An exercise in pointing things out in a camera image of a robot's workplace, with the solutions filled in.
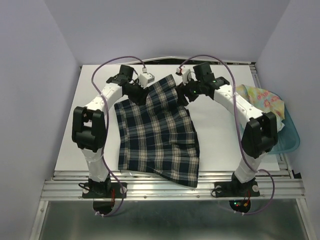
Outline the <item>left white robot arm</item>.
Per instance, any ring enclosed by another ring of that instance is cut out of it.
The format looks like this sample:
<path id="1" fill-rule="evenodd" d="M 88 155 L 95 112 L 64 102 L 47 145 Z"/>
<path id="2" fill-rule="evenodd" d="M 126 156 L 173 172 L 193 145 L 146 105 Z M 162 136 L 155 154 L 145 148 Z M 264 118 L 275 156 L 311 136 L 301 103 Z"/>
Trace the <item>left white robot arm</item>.
<path id="1" fill-rule="evenodd" d="M 71 138 L 81 149 L 89 172 L 88 181 L 79 184 L 86 198 L 105 198 L 112 194 L 110 171 L 103 160 L 109 109 L 123 96 L 128 96 L 138 106 L 145 105 L 148 84 L 155 79 L 146 67 L 137 79 L 133 78 L 134 72 L 133 67 L 121 65 L 118 74 L 108 78 L 91 102 L 73 111 Z"/>

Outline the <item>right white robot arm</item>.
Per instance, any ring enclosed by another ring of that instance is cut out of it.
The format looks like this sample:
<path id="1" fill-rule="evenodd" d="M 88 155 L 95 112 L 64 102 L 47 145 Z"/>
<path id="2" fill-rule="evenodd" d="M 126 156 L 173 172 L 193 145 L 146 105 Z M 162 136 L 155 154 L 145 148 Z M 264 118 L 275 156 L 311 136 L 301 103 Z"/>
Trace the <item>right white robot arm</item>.
<path id="1" fill-rule="evenodd" d="M 215 77 L 209 63 L 201 63 L 192 69 L 179 66 L 176 75 L 182 82 L 176 87 L 178 100 L 183 106 L 205 95 L 223 106 L 234 116 L 241 160 L 230 181 L 214 183 L 214 198 L 260 196 L 256 174 L 265 155 L 278 142 L 277 117 L 263 112 L 236 93 L 233 83 L 224 77 Z"/>

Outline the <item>navy plaid skirt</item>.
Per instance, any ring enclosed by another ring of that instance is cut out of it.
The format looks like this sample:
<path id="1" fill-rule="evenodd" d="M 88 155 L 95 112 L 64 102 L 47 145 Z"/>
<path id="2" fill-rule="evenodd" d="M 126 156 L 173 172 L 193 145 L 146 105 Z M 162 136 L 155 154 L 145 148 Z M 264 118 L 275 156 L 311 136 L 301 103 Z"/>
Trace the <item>navy plaid skirt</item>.
<path id="1" fill-rule="evenodd" d="M 200 144 L 189 110 L 178 103 L 175 79 L 170 74 L 149 90 L 145 105 L 129 99 L 114 105 L 120 134 L 118 168 L 196 188 Z"/>

